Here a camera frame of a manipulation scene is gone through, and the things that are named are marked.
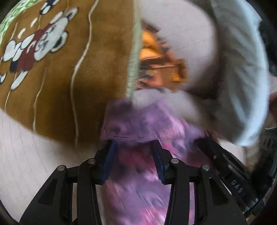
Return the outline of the pink quilted bedspread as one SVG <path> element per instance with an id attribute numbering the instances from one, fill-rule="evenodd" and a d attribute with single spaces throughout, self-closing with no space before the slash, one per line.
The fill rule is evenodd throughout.
<path id="1" fill-rule="evenodd" d="M 194 123 L 193 107 L 188 98 L 219 91 L 222 79 L 221 44 L 214 19 L 203 9 L 188 1 L 138 1 L 140 26 L 147 20 L 160 29 L 160 35 L 169 40 L 177 57 L 181 52 L 181 39 L 193 28 L 197 35 L 191 41 L 191 49 L 208 49 L 208 56 L 220 72 L 202 72 L 191 79 L 181 91 L 154 89 L 133 92 L 133 105 L 145 107 L 162 101 L 175 117 Z M 9 213 L 20 218 L 35 193 L 59 164 L 77 165 L 95 154 L 99 141 L 80 145 L 51 139 L 27 129 L 1 109 L 1 200 Z"/>

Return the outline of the orange patterned cloth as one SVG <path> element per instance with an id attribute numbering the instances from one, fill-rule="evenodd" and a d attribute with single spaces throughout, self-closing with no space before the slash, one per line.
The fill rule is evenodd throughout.
<path id="1" fill-rule="evenodd" d="M 154 26 L 142 22 L 142 49 L 139 54 L 139 75 L 136 90 L 163 88 L 176 91 L 188 79 L 183 59 L 176 59 L 168 42 Z"/>

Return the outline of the light blue pillow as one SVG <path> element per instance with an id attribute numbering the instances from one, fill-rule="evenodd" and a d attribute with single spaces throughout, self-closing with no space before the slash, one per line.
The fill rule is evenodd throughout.
<path id="1" fill-rule="evenodd" d="M 222 79 L 217 99 L 188 98 L 193 120 L 215 129 L 232 144 L 249 146 L 259 138 L 269 110 L 269 66 L 259 32 L 261 17 L 247 1 L 195 4 L 218 27 Z"/>

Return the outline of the purple floral garment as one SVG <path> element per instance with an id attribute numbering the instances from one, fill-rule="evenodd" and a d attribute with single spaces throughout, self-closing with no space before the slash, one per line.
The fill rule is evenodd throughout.
<path id="1" fill-rule="evenodd" d="M 135 108 L 126 99 L 106 108 L 101 140 L 113 140 L 118 150 L 102 190 L 106 224 L 164 224 L 170 186 L 158 178 L 150 142 L 158 140 L 173 157 L 200 167 L 209 159 L 195 141 L 211 133 L 175 117 L 156 102 Z"/>

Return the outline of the brown cartoon blanket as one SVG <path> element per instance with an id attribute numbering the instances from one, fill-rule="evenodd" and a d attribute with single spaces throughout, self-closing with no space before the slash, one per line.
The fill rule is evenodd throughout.
<path id="1" fill-rule="evenodd" d="M 1 109 L 41 136 L 97 143 L 107 104 L 131 97 L 138 1 L 25 1 L 1 24 Z"/>

